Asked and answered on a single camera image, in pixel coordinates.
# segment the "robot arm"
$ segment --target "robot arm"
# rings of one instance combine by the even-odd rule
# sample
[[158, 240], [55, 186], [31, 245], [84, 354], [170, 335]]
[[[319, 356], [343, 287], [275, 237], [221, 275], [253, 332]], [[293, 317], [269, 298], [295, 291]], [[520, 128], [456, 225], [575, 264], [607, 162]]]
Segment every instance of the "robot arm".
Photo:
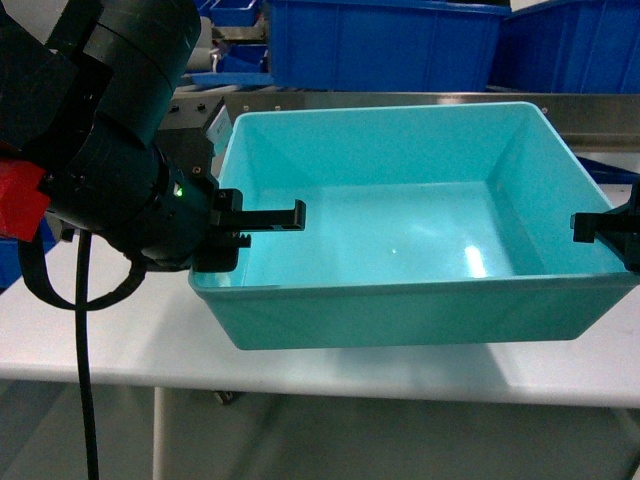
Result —
[[189, 178], [153, 144], [198, 39], [191, 0], [53, 0], [44, 19], [37, 3], [2, 3], [0, 156], [44, 171], [55, 216], [155, 270], [233, 270], [250, 245], [238, 232], [304, 228], [302, 202], [241, 212], [240, 192]]

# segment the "green indicator light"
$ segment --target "green indicator light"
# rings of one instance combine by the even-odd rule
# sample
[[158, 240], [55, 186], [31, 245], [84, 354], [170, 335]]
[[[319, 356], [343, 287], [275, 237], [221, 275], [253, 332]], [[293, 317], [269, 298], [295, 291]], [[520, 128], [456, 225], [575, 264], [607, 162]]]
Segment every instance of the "green indicator light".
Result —
[[174, 194], [176, 197], [181, 197], [181, 196], [183, 196], [183, 195], [184, 195], [184, 190], [183, 190], [183, 188], [182, 188], [182, 185], [180, 185], [178, 182], [176, 182], [176, 183], [173, 185], [173, 194]]

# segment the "blue storage bin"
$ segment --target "blue storage bin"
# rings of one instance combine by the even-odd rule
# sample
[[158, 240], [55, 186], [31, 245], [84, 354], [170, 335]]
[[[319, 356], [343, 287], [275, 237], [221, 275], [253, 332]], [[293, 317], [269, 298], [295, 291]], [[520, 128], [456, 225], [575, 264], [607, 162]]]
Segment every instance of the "blue storage bin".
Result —
[[267, 71], [266, 45], [231, 45], [218, 62], [218, 72], [260, 73]]
[[611, 205], [530, 104], [244, 114], [219, 180], [307, 204], [303, 232], [190, 274], [239, 348], [567, 340], [640, 283], [573, 242]]
[[200, 14], [200, 16], [209, 18], [210, 16], [209, 10], [211, 9], [211, 5], [213, 5], [213, 2], [215, 0], [193, 0], [193, 1], [196, 4], [196, 8], [198, 9], [198, 13]]
[[483, 91], [510, 9], [423, 0], [270, 0], [277, 85]]
[[209, 9], [216, 27], [253, 27], [259, 13], [258, 0], [216, 0]]
[[[44, 251], [48, 252], [56, 244], [53, 234], [44, 220], [40, 223]], [[0, 238], [0, 288], [8, 288], [22, 276], [18, 261], [18, 242]]]
[[532, 92], [640, 93], [640, 2], [556, 0], [503, 22], [491, 83]]

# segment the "white wall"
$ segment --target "white wall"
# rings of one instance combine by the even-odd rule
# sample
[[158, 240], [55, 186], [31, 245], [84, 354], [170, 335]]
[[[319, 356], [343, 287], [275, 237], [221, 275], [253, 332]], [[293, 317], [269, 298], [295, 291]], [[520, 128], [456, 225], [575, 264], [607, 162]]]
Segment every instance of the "white wall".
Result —
[[513, 10], [520, 10], [521, 8], [530, 7], [531, 5], [536, 5], [546, 1], [548, 0], [511, 0], [511, 8]]

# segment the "red component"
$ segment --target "red component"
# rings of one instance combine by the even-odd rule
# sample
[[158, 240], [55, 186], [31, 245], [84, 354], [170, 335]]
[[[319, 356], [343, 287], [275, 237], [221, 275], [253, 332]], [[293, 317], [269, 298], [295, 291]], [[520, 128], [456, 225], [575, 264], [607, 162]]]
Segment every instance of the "red component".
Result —
[[0, 235], [31, 241], [50, 199], [38, 191], [44, 170], [0, 157]]

